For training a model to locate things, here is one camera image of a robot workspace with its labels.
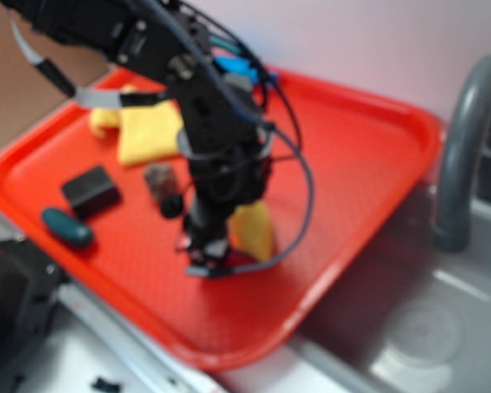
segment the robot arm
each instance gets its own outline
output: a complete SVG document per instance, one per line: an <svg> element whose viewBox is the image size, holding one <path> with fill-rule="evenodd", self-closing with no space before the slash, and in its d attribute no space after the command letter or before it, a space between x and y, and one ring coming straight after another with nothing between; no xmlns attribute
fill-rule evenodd
<svg viewBox="0 0 491 393"><path fill-rule="evenodd" d="M214 61L207 16L180 0L0 1L57 42L90 47L109 62L167 87L166 93L120 95L121 105L150 105L169 97L178 102L185 127L180 150L189 161L196 189L183 219L191 258L188 273L237 273L225 266L226 220L238 205L264 194L277 130L264 120L250 81ZM266 100L268 72L247 47L237 43L236 48L257 68ZM50 61L36 66L68 96L79 95ZM299 149L293 150L298 158Z"/></svg>

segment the stainless steel sink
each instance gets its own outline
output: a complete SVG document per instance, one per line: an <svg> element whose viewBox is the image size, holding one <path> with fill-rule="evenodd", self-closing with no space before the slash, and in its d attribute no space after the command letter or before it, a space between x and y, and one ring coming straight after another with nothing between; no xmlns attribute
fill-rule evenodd
<svg viewBox="0 0 491 393"><path fill-rule="evenodd" d="M382 392L491 392L491 206L471 245L431 245L433 188L419 185L300 329Z"/></svg>

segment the brown wall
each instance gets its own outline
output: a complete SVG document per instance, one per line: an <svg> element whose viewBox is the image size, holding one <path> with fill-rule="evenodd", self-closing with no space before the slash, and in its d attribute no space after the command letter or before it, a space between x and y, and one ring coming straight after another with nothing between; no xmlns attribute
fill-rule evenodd
<svg viewBox="0 0 491 393"><path fill-rule="evenodd" d="M30 33L26 23L20 25L28 42L43 56L51 57L77 84L88 84L106 72L104 61L96 53L59 46ZM0 5L0 147L64 99L21 55L12 37L6 12Z"/></svg>

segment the small brown object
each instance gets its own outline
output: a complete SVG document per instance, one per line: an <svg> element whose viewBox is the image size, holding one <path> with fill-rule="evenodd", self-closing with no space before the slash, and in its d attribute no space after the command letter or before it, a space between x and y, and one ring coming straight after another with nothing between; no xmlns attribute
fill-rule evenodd
<svg viewBox="0 0 491 393"><path fill-rule="evenodd" d="M156 203L178 194L178 180L171 164L149 164L144 171L147 187Z"/></svg>

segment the sink drain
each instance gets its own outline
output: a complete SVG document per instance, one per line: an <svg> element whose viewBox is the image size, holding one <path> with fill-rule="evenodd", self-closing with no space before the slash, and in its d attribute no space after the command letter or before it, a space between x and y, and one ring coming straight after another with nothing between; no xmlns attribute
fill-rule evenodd
<svg viewBox="0 0 491 393"><path fill-rule="evenodd" d="M450 359L462 342L462 327L453 312L438 303L415 301L399 309L387 330L390 348L413 365Z"/></svg>

